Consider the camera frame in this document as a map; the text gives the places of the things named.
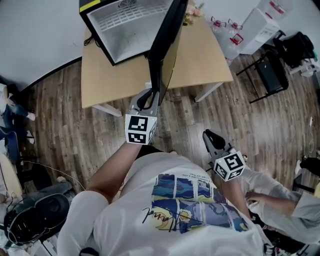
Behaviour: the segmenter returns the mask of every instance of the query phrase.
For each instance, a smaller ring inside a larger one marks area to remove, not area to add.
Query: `flowers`
[[[193,17],[201,17],[203,15],[202,11],[200,10],[205,4],[202,3],[199,5],[199,7],[193,6],[188,4],[186,7],[186,12],[183,19],[183,25],[193,25],[195,23],[195,20]]]

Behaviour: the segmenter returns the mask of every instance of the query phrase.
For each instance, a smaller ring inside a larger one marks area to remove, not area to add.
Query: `black baseboard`
[[[77,63],[77,62],[79,62],[79,61],[81,61],[81,60],[82,60],[82,56],[81,56],[81,57],[78,57],[78,58],[75,58],[75,59],[69,61],[68,63],[63,64],[62,66],[57,67],[56,69],[50,71],[49,73],[43,75],[42,77],[40,77],[39,79],[37,79],[36,81],[34,81],[34,82],[31,83],[30,85],[28,85],[28,86],[27,86],[26,88],[24,88],[21,92],[25,92],[25,91],[31,89],[33,86],[35,86],[35,85],[36,85],[37,83],[39,83],[41,80],[43,80],[43,79],[51,76],[52,74],[54,74],[54,73],[56,73],[56,72],[58,72],[58,71],[60,71],[60,70],[62,70],[62,69],[64,69],[64,68],[66,68],[66,67],[68,67],[68,66],[70,66],[70,65],[72,65],[72,64],[74,64],[74,63]]]

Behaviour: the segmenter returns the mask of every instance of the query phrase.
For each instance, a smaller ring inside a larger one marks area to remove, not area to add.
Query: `graphic print on shirt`
[[[143,209],[146,216],[142,223],[152,219],[156,229],[181,234],[206,225],[238,232],[248,230],[246,221],[227,204],[213,183],[197,178],[159,174],[152,191],[151,208]]]
[[[175,198],[192,201],[195,199],[192,180],[189,180],[187,178],[176,178]]]

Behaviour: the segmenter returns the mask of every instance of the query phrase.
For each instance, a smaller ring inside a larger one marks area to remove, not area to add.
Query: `white wall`
[[[234,22],[242,24],[251,10],[257,7],[260,0],[194,0],[197,5],[204,3],[203,12],[205,18],[210,20],[214,16],[217,20],[228,22],[231,18]],[[294,35],[298,31],[307,35],[314,45],[314,49],[320,55],[320,10],[312,0],[289,0],[293,2],[293,11],[279,22],[281,30],[287,36]]]
[[[0,76],[25,88],[82,55],[79,0],[1,0]]]

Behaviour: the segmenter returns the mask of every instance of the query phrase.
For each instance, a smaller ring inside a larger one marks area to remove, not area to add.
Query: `wooden floor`
[[[159,108],[153,145],[162,151],[175,150],[194,163],[208,167],[209,155],[202,139],[205,129],[227,133],[234,145],[248,155],[248,165],[290,188],[296,161],[320,145],[320,109],[311,78],[299,73],[288,76],[289,88],[249,104],[256,95],[246,74],[235,73],[259,58],[241,56],[231,65],[234,82],[224,83],[205,100],[195,103],[202,86],[169,90]],[[255,70],[253,77],[260,96],[264,87]],[[123,117],[95,108],[81,107],[81,62],[44,79],[35,87],[29,105],[35,108],[31,122],[35,151],[42,164],[62,170],[86,186],[90,177],[125,141]],[[130,98],[111,103],[125,114]],[[315,186],[318,178],[304,175],[304,184]],[[73,182],[77,191],[80,186]]]

